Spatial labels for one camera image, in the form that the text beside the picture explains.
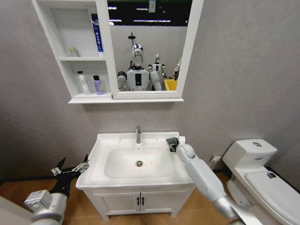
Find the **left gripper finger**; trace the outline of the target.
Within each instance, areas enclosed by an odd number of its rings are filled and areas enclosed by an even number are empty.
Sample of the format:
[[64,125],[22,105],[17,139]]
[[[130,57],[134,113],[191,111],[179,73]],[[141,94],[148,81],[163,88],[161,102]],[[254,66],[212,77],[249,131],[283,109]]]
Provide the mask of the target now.
[[66,158],[64,157],[61,161],[58,162],[58,164],[51,169],[51,172],[53,173],[54,176],[57,176],[58,174],[61,174],[61,169],[65,163]]
[[74,172],[82,174],[89,168],[89,166],[89,155],[86,154],[83,162],[74,168]]

